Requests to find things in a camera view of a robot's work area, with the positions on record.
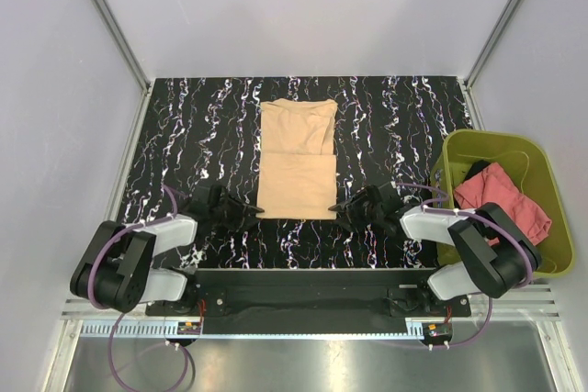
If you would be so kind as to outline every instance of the yellow-green plastic basket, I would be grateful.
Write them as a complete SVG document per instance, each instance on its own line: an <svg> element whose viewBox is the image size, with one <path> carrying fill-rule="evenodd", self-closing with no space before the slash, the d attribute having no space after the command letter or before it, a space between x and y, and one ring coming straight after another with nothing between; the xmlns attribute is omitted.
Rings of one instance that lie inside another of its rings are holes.
<svg viewBox="0 0 588 392"><path fill-rule="evenodd" d="M431 183L451 197L443 207L454 208L453 190L477 160L499 163L524 194L533 199L553 221L549 236L537 248L543 263L535 277L557 277L573 267L575 256L568 222L547 155L533 141L518 135L463 129L451 133L431 172ZM455 248L437 244L439 263L459 261Z"/></svg>

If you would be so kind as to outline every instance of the white wall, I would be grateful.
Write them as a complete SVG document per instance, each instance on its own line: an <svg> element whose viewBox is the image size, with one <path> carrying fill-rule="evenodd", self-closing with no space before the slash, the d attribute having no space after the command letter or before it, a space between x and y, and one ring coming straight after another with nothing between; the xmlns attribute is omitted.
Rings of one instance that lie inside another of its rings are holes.
<svg viewBox="0 0 588 392"><path fill-rule="evenodd" d="M90 0L0 11L0 378L29 392L141 93Z"/></svg>
<svg viewBox="0 0 588 392"><path fill-rule="evenodd" d="M575 239L573 272L553 281L588 386L588 2L525 0L474 85L486 129L547 151Z"/></svg>
<svg viewBox="0 0 588 392"><path fill-rule="evenodd" d="M465 76L507 0L108 0L155 76Z"/></svg>

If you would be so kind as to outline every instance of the red cloth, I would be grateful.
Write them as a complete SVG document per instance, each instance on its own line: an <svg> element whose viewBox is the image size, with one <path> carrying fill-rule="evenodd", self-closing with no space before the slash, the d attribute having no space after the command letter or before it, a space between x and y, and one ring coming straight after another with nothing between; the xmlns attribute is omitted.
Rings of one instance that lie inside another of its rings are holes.
<svg viewBox="0 0 588 392"><path fill-rule="evenodd" d="M498 204L533 245L549 233L551 219L532 199L518 191L501 165L493 162L453 192L461 208L479 208L487 202Z"/></svg>

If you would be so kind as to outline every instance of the floor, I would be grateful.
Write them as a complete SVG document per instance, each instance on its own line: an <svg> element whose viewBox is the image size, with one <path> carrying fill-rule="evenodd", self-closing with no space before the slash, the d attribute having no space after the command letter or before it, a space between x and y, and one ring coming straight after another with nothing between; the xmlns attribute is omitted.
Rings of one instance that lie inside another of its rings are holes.
<svg viewBox="0 0 588 392"><path fill-rule="evenodd" d="M338 105L338 201L389 180L425 184L453 130L471 127L455 77L158 79L141 129L119 220L170 211L162 184L189 193L222 183L255 204L259 103L278 98ZM425 195L402 189L406 201ZM245 234L197 238L155 266L199 268L394 268L434 266L434 244L373 229L353 235L332 221L263 220Z"/></svg>
<svg viewBox="0 0 588 392"><path fill-rule="evenodd" d="M471 323L455 326L458 341L473 331ZM165 348L143 353L156 342L114 341L115 365L129 386L161 391L179 378L184 366L180 354ZM419 348L421 343L413 344ZM196 374L189 368L188 378L193 380L185 380L179 391L557 390L537 329L525 322L493 322L471 346L435 353L394 349L385 342L247 340L200 341L189 351ZM106 354L107 339L80 340L65 390L120 390L109 374Z"/></svg>

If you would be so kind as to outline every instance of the beige cloth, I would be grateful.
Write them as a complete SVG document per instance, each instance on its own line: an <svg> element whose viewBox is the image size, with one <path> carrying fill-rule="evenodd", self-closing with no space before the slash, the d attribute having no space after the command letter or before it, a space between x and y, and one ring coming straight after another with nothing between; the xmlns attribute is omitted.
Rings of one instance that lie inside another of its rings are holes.
<svg viewBox="0 0 588 392"><path fill-rule="evenodd" d="M333 100L261 104L259 218L335 219Z"/></svg>

